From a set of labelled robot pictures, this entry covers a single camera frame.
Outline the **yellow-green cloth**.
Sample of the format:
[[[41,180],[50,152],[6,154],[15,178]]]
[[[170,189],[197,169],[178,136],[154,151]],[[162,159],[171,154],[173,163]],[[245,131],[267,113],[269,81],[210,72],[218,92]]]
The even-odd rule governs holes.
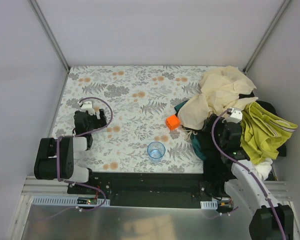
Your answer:
[[[242,111],[240,146],[254,165],[266,159],[275,160],[281,147],[298,128],[295,123],[267,111],[257,102],[248,104]]]

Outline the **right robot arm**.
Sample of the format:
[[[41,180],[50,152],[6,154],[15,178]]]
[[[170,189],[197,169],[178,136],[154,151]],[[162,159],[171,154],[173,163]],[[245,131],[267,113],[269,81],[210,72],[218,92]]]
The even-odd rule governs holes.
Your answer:
[[[294,213],[281,204],[258,176],[253,164],[239,146],[241,126],[238,122],[220,118],[215,121],[211,136],[220,152],[222,163],[230,172],[224,191],[251,218],[249,235],[253,240],[292,240]]]

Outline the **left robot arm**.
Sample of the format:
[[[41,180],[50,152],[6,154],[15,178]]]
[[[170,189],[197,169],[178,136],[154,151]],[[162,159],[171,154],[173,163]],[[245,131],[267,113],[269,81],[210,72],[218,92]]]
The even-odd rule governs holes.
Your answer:
[[[83,136],[63,136],[60,139],[42,138],[34,164],[34,176],[38,180],[61,180],[87,183],[92,170],[74,163],[75,153],[88,151],[93,144],[91,131],[106,126],[107,118],[103,109],[99,116],[87,111],[74,113],[74,134]]]

